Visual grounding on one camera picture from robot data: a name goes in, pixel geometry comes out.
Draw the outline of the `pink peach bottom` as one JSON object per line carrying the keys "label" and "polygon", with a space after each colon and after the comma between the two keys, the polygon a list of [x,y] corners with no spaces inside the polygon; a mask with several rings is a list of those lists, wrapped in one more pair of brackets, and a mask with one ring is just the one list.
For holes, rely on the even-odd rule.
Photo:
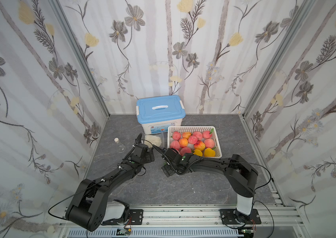
{"label": "pink peach bottom", "polygon": [[195,137],[193,135],[188,139],[189,144],[195,145],[197,142],[198,142],[197,137]]}

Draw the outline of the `yellow peach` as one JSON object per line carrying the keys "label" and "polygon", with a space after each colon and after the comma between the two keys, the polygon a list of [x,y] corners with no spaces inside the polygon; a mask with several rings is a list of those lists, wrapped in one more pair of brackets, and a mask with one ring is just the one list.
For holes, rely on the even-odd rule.
{"label": "yellow peach", "polygon": [[203,151],[203,156],[204,157],[216,157],[216,151],[213,150],[212,148],[206,148]]}
{"label": "yellow peach", "polygon": [[195,150],[193,151],[193,154],[196,155],[196,156],[199,156],[199,157],[202,157],[202,156],[203,156],[202,151],[199,150],[199,149],[195,149]]}

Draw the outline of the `white perforated plastic basket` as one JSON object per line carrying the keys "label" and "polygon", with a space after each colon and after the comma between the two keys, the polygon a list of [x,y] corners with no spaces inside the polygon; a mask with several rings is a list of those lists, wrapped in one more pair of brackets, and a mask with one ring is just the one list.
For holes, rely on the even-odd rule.
{"label": "white perforated plastic basket", "polygon": [[193,152],[211,158],[221,158],[221,146],[214,126],[170,126],[168,148],[181,154]]}

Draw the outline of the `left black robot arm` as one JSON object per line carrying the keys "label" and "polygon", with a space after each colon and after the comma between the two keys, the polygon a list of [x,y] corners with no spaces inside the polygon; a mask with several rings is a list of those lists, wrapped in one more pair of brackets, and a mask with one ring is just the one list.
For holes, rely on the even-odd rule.
{"label": "left black robot arm", "polygon": [[124,182],[137,176],[145,164],[153,162],[153,149],[142,142],[140,133],[132,149],[117,168],[95,180],[84,179],[66,210],[66,220],[92,232],[104,221],[110,194]]}

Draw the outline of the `orange pink peach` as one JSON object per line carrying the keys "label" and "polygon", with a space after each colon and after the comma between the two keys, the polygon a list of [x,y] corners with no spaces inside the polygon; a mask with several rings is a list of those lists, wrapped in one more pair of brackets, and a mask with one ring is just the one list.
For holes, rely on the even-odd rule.
{"label": "orange pink peach", "polygon": [[185,137],[179,139],[179,144],[181,148],[188,147],[188,139]]}

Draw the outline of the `orange red peach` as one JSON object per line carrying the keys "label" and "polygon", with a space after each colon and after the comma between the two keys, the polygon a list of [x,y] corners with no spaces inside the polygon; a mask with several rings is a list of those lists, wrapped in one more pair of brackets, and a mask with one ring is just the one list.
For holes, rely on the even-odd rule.
{"label": "orange red peach", "polygon": [[194,144],[194,148],[199,150],[199,151],[203,151],[206,149],[206,145],[204,142],[202,142],[201,140],[198,140],[195,144]]}

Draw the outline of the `pink peach second row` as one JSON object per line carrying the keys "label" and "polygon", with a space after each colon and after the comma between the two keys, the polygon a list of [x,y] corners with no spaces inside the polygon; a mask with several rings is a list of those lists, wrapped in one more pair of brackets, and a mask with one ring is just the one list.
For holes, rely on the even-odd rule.
{"label": "pink peach second row", "polygon": [[192,153],[192,149],[189,147],[184,147],[180,150],[181,156],[184,156],[186,153]]}

